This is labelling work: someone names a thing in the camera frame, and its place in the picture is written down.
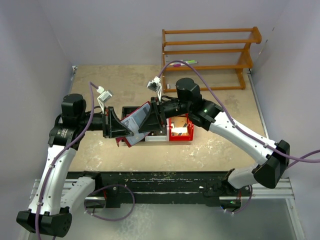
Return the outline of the red leather card holder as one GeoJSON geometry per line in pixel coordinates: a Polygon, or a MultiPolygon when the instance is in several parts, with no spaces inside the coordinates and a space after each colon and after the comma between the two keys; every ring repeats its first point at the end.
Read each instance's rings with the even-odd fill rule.
{"type": "Polygon", "coordinates": [[[127,127],[129,130],[133,132],[133,136],[125,136],[116,138],[116,144],[119,146],[121,141],[124,141],[126,145],[130,148],[143,140],[149,132],[139,133],[140,126],[142,122],[147,117],[149,110],[151,108],[151,104],[149,101],[145,102],[142,106],[137,108],[128,116],[124,117],[120,122],[127,127]]]}

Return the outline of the silver credit card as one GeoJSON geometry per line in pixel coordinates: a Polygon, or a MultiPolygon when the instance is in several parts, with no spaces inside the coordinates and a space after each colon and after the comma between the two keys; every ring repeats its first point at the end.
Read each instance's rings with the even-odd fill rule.
{"type": "Polygon", "coordinates": [[[149,110],[149,102],[144,103],[140,107],[124,106],[122,108],[121,123],[123,123],[134,133],[134,137],[144,138],[146,135],[149,134],[148,132],[139,133],[139,128],[142,125],[144,119],[147,117],[149,110]]]}

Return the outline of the red plastic bin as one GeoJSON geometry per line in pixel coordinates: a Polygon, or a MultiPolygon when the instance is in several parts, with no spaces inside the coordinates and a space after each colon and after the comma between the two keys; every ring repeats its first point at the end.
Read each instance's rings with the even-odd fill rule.
{"type": "Polygon", "coordinates": [[[168,119],[170,142],[192,142],[194,138],[194,125],[189,115],[183,114],[168,119]]]}

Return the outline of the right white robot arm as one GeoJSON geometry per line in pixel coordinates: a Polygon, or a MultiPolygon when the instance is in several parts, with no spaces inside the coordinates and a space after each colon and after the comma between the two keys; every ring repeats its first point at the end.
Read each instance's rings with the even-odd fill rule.
{"type": "Polygon", "coordinates": [[[176,82],[177,97],[160,102],[151,99],[151,107],[144,118],[139,133],[159,131],[165,120],[187,114],[197,127],[203,128],[230,141],[246,152],[255,163],[250,167],[231,169],[224,177],[222,190],[228,196],[235,195],[240,188],[261,184],[274,189],[289,165],[285,157],[290,145],[281,140],[275,142],[248,129],[236,120],[230,120],[226,110],[202,98],[200,87],[191,78],[176,82]]]}

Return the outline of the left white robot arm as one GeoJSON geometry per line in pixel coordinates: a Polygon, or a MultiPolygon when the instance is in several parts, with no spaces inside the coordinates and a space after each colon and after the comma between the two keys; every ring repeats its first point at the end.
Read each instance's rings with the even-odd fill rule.
{"type": "Polygon", "coordinates": [[[132,136],[112,107],[105,103],[112,97],[109,90],[102,90],[97,97],[100,112],[95,112],[95,101],[91,110],[81,94],[72,93],[63,98],[61,113],[49,133],[47,160],[42,177],[27,210],[19,211],[16,221],[27,231],[36,234],[63,238],[68,233],[73,212],[84,203],[88,195],[98,196],[108,186],[103,184],[99,172],[85,171],[63,194],[69,167],[76,156],[80,142],[87,131],[102,131],[105,138],[132,136]]]}

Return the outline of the gold cards pile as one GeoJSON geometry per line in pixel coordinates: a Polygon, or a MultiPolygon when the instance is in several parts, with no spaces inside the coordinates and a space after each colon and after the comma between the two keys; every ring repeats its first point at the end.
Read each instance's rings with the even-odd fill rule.
{"type": "Polygon", "coordinates": [[[185,116],[176,116],[171,118],[171,135],[172,136],[187,136],[188,121],[185,116]]]}

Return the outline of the black plastic bin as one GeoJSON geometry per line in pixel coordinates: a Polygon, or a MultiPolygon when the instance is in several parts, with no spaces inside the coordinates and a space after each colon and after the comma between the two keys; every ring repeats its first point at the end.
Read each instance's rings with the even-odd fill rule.
{"type": "Polygon", "coordinates": [[[127,136],[125,139],[130,146],[140,142],[145,136],[145,133],[139,133],[140,125],[147,115],[147,108],[142,107],[123,107],[123,119],[121,123],[133,132],[133,136],[127,136]]]}

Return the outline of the white plastic bin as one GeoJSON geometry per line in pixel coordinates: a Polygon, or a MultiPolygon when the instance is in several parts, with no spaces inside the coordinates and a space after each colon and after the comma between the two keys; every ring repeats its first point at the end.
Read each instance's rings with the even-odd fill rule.
{"type": "Polygon", "coordinates": [[[145,138],[146,142],[168,142],[169,136],[166,131],[150,132],[145,138]]]}

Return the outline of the green marker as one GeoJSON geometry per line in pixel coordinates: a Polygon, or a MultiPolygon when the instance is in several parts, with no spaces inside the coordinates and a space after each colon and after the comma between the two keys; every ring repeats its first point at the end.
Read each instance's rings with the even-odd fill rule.
{"type": "Polygon", "coordinates": [[[198,62],[196,60],[182,60],[183,62],[186,62],[188,64],[197,64],[198,62]]]}

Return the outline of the wooden rack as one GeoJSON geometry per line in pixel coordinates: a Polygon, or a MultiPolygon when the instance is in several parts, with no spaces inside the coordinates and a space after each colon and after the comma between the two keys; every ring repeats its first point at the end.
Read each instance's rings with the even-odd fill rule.
{"type": "Polygon", "coordinates": [[[196,70],[234,70],[239,85],[235,86],[216,86],[211,90],[244,90],[246,83],[244,80],[244,69],[253,67],[253,60],[250,54],[252,44],[260,44],[262,35],[258,27],[252,28],[218,28],[218,29],[192,29],[192,30],[165,30],[161,31],[161,66],[166,65],[166,56],[175,55],[205,55],[205,54],[239,54],[236,63],[218,65],[198,65],[196,70]],[[169,35],[192,35],[192,34],[233,34],[248,33],[245,39],[210,39],[210,40],[167,40],[169,35]],[[168,47],[181,46],[207,46],[207,45],[239,45],[239,47],[227,48],[204,48],[204,49],[174,49],[168,47]]]}

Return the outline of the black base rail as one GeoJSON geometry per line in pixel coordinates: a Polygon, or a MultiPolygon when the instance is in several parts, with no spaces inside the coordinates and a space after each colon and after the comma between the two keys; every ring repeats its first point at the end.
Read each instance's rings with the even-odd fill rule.
{"type": "Polygon", "coordinates": [[[67,179],[92,177],[95,182],[90,200],[106,208],[122,204],[206,205],[237,210],[239,191],[227,185],[224,171],[103,171],[69,172],[67,179]]]}

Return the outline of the aluminium frame rail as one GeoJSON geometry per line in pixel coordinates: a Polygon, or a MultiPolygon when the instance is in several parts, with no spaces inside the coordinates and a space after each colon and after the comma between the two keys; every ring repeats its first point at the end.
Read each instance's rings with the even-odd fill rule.
{"type": "MultiPolygon", "coordinates": [[[[75,182],[76,179],[67,179],[64,183],[62,190],[62,197],[71,189],[72,182],[75,182]]],[[[40,180],[36,179],[34,181],[31,194],[29,197],[29,202],[33,200],[38,190],[40,180]]],[[[178,195],[191,197],[191,195],[201,194],[201,192],[134,192],[135,198],[138,200],[138,197],[145,196],[166,196],[178,195]]],[[[294,192],[292,185],[289,179],[281,179],[276,188],[270,189],[263,187],[261,184],[254,184],[252,187],[252,199],[294,199],[294,192]]],[[[236,199],[236,196],[220,196],[219,200],[233,200],[236,199]]],[[[241,200],[249,199],[249,195],[245,195],[245,190],[241,190],[241,200]]],[[[97,201],[104,200],[104,197],[100,196],[87,196],[86,201],[97,201]]]]}

